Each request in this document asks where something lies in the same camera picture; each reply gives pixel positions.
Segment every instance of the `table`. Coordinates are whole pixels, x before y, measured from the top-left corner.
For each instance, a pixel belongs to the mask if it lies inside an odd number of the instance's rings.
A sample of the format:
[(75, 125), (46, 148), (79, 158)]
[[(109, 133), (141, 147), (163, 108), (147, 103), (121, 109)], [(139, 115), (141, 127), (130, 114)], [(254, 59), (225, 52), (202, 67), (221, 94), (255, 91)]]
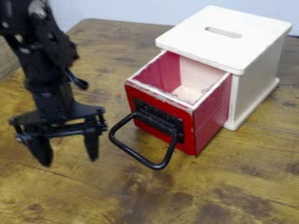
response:
[[(87, 19), (70, 31), (90, 82), (79, 102), (107, 108), (110, 127), (130, 113), (126, 79), (159, 53), (155, 38), (171, 26)], [(175, 151), (153, 171), (101, 137), (91, 163), (82, 136), (51, 140), (42, 167), (15, 141), (10, 116), (34, 109), (25, 75), (0, 83), (0, 223), (299, 223), (299, 39), (288, 38), (281, 85), (238, 131), (222, 129), (203, 153)], [(119, 138), (159, 161), (167, 144), (131, 123)]]

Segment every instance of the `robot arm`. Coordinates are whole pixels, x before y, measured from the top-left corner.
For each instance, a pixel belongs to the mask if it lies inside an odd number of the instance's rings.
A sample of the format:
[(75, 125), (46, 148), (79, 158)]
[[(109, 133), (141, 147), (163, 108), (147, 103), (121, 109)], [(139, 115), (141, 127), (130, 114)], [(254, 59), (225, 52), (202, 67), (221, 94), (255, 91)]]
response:
[[(17, 54), (25, 71), (25, 85), (37, 110), (10, 120), (22, 142), (42, 165), (53, 163), (50, 139), (83, 135), (90, 159), (99, 157), (99, 136), (107, 130), (105, 108), (74, 99), (71, 81), (87, 89), (70, 68), (79, 58), (77, 45), (57, 25), (46, 0), (0, 0), (0, 35)], [(85, 119), (85, 122), (67, 124)]]

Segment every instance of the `black metal handle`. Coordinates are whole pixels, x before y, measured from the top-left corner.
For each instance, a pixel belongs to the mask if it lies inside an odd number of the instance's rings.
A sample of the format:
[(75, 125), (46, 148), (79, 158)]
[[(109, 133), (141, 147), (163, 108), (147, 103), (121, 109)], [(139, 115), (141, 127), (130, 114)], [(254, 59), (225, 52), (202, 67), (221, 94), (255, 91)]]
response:
[(173, 141), (169, 147), (169, 150), (165, 154), (163, 161), (161, 164), (155, 164), (151, 162), (147, 158), (145, 158), (135, 150), (133, 150), (125, 143), (122, 143), (117, 137), (115, 134), (121, 130), (121, 128), (133, 120), (133, 119), (139, 119), (141, 120), (141, 115), (139, 112), (131, 113), (111, 129), (109, 132), (109, 138), (110, 141), (123, 150), (133, 158), (135, 158), (143, 165), (147, 167), (153, 168), (154, 170), (162, 170), (170, 163), (173, 154), (174, 154), (174, 149), (175, 146), (181, 140), (179, 137), (179, 127), (174, 126), (173, 131), (171, 131), (171, 136), (173, 136)]

